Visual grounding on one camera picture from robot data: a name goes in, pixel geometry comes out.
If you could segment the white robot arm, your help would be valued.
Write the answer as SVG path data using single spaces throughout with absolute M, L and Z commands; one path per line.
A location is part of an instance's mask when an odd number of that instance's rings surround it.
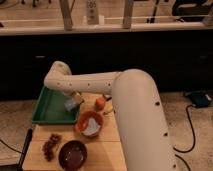
M 140 69 L 73 75 L 61 61 L 52 64 L 44 85 L 112 97 L 127 171 L 179 171 L 154 79 Z

